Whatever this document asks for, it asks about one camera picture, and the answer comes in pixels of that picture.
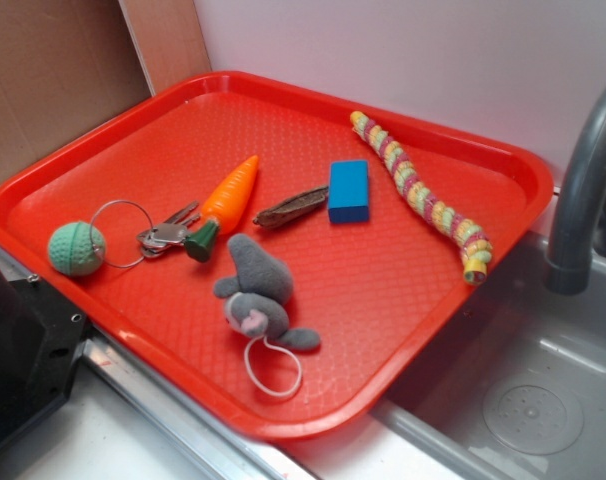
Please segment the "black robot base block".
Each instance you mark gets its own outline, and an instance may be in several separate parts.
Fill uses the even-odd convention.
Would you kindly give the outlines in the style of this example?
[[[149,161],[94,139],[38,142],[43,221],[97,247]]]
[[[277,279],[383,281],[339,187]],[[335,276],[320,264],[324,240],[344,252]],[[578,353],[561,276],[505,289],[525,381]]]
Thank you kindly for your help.
[[[0,451],[67,402],[89,327],[46,280],[0,269]]]

